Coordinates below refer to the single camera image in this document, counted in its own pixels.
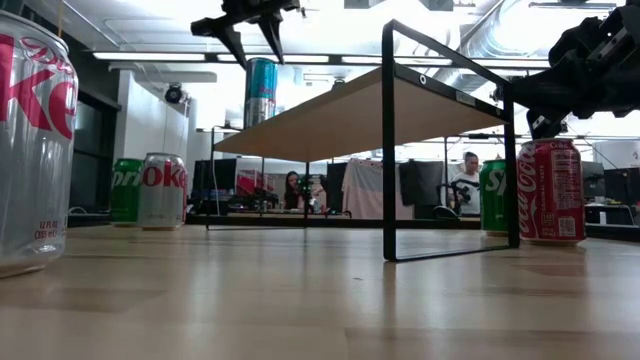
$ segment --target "woman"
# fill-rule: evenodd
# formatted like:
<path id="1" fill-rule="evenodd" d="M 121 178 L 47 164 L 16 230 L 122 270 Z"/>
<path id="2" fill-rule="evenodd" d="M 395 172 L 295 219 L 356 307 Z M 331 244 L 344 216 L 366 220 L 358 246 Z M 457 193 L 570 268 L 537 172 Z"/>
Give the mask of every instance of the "woman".
<path id="1" fill-rule="evenodd" d="M 284 186 L 284 209 L 304 210 L 304 198 L 300 193 L 300 188 L 298 187 L 298 173 L 290 171 L 287 174 Z"/>

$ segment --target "soda can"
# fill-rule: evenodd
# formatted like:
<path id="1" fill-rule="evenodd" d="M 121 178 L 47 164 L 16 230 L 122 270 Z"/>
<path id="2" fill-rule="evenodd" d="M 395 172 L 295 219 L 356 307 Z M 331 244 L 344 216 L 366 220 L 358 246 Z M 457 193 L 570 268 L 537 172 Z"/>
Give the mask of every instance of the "soda can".
<path id="1" fill-rule="evenodd" d="M 487 235 L 507 234 L 506 168 L 504 160 L 489 160 L 484 162 L 480 171 L 480 224 Z"/>
<path id="2" fill-rule="evenodd" d="M 278 64 L 265 58 L 247 61 L 244 96 L 244 128 L 275 116 Z"/>
<path id="3" fill-rule="evenodd" d="M 138 226 L 147 230 L 173 230 L 185 220 L 187 170 L 178 155 L 149 153 L 144 159 Z"/>
<path id="4" fill-rule="evenodd" d="M 115 226 L 135 226 L 144 161 L 118 159 L 111 182 L 111 222 Z"/>
<path id="5" fill-rule="evenodd" d="M 522 145 L 518 154 L 520 237 L 530 243 L 573 245 L 585 239 L 580 152 L 569 139 Z"/>
<path id="6" fill-rule="evenodd" d="M 0 11 L 0 277 L 65 245 L 78 78 L 67 45 Z"/>

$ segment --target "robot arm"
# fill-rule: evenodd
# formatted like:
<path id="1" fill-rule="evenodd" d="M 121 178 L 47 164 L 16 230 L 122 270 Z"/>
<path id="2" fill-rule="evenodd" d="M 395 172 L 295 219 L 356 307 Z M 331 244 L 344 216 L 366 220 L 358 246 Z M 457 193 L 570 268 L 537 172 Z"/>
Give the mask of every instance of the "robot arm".
<path id="1" fill-rule="evenodd" d="M 587 18 L 565 31 L 549 63 L 548 70 L 512 80 L 514 101 L 529 108 L 534 139 L 558 135 L 569 113 L 580 119 L 603 111 L 624 117 L 638 109 L 640 0 L 616 8 L 604 21 Z"/>
<path id="2" fill-rule="evenodd" d="M 191 33 L 195 36 L 218 38 L 233 54 L 240 66 L 246 68 L 240 33 L 233 30 L 233 25 L 248 22 L 258 24 L 271 50 L 284 64 L 282 45 L 280 44 L 280 10 L 300 9 L 299 0 L 223 0 L 222 10 L 226 15 L 217 19 L 204 18 L 191 23 Z"/>

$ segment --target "black metal frame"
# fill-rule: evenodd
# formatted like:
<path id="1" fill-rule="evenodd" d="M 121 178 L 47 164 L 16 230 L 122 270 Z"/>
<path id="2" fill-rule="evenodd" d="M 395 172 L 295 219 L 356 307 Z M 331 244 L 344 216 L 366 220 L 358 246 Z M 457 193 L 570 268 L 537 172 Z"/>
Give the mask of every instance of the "black metal frame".
<path id="1" fill-rule="evenodd" d="M 451 50 L 438 41 L 426 36 L 410 27 L 392 20 L 382 30 L 382 170 L 383 170 L 383 239 L 384 258 L 388 261 L 407 261 L 429 259 L 450 255 L 461 255 L 482 251 L 502 250 L 517 248 L 520 245 L 519 226 L 517 221 L 508 222 L 508 245 L 491 246 L 475 250 L 462 250 L 446 253 L 398 256 L 396 230 L 396 203 L 395 203 L 395 93 L 394 81 L 396 78 L 411 83 L 427 91 L 439 94 L 454 101 L 459 101 L 460 92 L 439 81 L 433 80 L 423 74 L 413 71 L 406 66 L 396 64 L 394 61 L 393 36 L 398 32 L 421 45 L 428 47 L 436 53 L 450 59 L 459 67 L 467 68 L 485 79 L 501 86 L 504 91 L 504 110 L 476 99 L 475 106 L 462 102 L 464 105 L 475 108 L 500 120 L 507 122 L 504 125 L 504 144 L 506 161 L 506 204 L 508 214 L 517 214 L 516 203 L 516 147 L 514 133 L 514 103 L 511 84 L 483 68 L 472 60 L 458 52 Z"/>
<path id="2" fill-rule="evenodd" d="M 427 46 L 431 50 L 439 53 L 441 56 L 452 60 L 457 67 L 469 69 L 485 79 L 502 87 L 504 93 L 504 109 L 497 108 L 493 105 L 474 99 L 474 105 L 471 105 L 463 98 L 469 98 L 469 95 L 433 80 L 426 75 L 416 72 L 409 67 L 397 64 L 394 60 L 393 36 L 394 32 L 398 32 L 418 43 Z M 339 219 L 310 219 L 308 217 L 309 205 L 305 201 L 305 211 L 303 219 L 279 219 L 279 218 L 217 218 L 213 220 L 207 211 L 206 227 L 210 229 L 210 225 L 255 225 L 255 226 L 274 226 L 274 227 L 340 227 L 340 228 L 380 228 L 383 229 L 383 255 L 385 260 L 392 262 L 411 261 L 420 259 L 439 258 L 444 256 L 472 254 L 484 251 L 504 250 L 518 248 L 520 245 L 519 225 L 518 221 L 508 222 L 508 244 L 502 246 L 488 246 L 471 250 L 445 251 L 432 254 L 420 254 L 410 256 L 398 256 L 397 253 L 397 229 L 472 229 L 479 228 L 478 223 L 467 223 L 463 221 L 403 221 L 396 220 L 396 204 L 395 204 L 395 102 L 394 102 L 394 81 L 396 79 L 413 84 L 416 87 L 424 89 L 440 96 L 446 97 L 453 101 L 458 101 L 465 106 L 474 108 L 506 123 L 504 125 L 504 146 L 506 161 L 506 196 L 507 213 L 517 214 L 517 193 L 516 193 L 516 144 L 514 133 L 514 102 L 512 96 L 511 83 L 478 65 L 472 60 L 464 57 L 454 50 L 440 44 L 429 36 L 409 28 L 408 26 L 392 20 L 383 28 L 382 33 L 382 170 L 383 170 L 383 220 L 339 220 Z M 214 135 L 211 135 L 211 162 L 213 164 L 213 153 L 215 152 Z M 306 175 L 309 173 L 309 163 L 306 164 Z"/>

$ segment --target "window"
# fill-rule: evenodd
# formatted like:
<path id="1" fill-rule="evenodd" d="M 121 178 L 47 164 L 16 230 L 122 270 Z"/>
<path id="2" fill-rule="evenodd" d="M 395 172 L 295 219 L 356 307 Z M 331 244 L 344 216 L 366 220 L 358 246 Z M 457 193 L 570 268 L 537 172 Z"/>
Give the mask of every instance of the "window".
<path id="1" fill-rule="evenodd" d="M 78 102 L 69 206 L 106 210 L 111 191 L 115 113 Z"/>

